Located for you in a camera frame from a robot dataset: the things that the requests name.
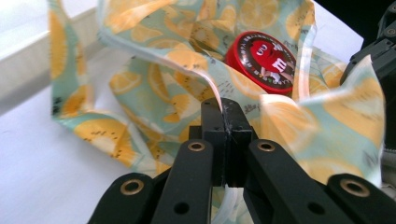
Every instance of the lemon print bag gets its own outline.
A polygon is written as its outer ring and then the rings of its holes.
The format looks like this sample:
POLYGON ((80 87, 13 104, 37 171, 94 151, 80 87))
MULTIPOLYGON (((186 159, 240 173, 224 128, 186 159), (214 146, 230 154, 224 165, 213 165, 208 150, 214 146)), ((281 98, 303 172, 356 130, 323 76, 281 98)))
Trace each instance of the lemon print bag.
MULTIPOLYGON (((384 99, 370 58, 340 86, 346 65, 312 46, 311 1, 101 0, 97 19, 100 40, 131 54, 103 85, 127 117, 95 109, 83 50, 59 0, 49 0, 52 116, 132 172, 168 169, 189 127, 200 124, 200 103, 224 97, 317 181, 350 173, 379 185, 384 99), (290 96, 267 94, 224 63, 249 31, 273 36, 296 58, 290 96)), ((214 189, 214 222, 251 222, 241 192, 214 189)))

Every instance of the dark background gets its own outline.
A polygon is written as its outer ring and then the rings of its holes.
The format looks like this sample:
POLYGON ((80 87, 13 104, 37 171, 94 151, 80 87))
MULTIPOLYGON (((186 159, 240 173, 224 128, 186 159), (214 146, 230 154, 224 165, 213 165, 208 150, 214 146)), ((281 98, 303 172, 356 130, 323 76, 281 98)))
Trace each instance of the dark background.
POLYGON ((361 35, 364 38, 363 46, 367 46, 376 40, 378 23, 394 0, 316 0, 316 2, 361 35))

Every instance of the open bag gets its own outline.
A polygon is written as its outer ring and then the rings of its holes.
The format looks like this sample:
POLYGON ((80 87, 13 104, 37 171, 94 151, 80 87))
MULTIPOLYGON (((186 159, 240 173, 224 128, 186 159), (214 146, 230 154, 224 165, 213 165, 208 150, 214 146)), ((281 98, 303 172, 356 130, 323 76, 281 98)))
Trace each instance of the open bag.
MULTIPOLYGON (((221 104, 223 97, 238 102, 258 136, 278 142, 317 181, 350 173, 379 186, 381 87, 369 57, 340 86, 346 65, 312 46, 312 2, 101 0, 97 9, 100 40, 131 53, 109 83, 127 118, 95 109, 83 49, 58 0, 49 0, 52 116, 132 172, 168 169, 189 127, 200 124, 200 103, 216 97, 221 104), (223 62, 245 31, 271 35, 294 55, 290 96, 267 94, 223 62)), ((232 203, 221 223, 249 222, 240 192, 224 196, 232 203)), ((214 194, 212 213, 224 211, 222 189, 214 194)))

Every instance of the red round container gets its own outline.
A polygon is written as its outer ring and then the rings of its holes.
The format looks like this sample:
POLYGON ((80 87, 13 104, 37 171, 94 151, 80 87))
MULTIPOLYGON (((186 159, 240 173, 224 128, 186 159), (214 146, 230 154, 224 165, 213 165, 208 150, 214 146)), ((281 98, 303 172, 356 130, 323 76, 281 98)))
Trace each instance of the red round container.
POLYGON ((270 35, 242 33, 228 50, 225 63, 268 93, 286 95, 292 90, 296 60, 290 50, 270 35))

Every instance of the red lid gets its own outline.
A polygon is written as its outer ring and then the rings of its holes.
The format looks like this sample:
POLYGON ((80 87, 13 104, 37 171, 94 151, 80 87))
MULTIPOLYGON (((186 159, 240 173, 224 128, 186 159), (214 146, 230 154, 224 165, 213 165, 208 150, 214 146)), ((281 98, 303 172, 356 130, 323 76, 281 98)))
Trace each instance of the red lid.
POLYGON ((292 90, 296 61, 291 52, 270 35, 242 33, 228 50, 225 62, 268 93, 288 94, 292 90))

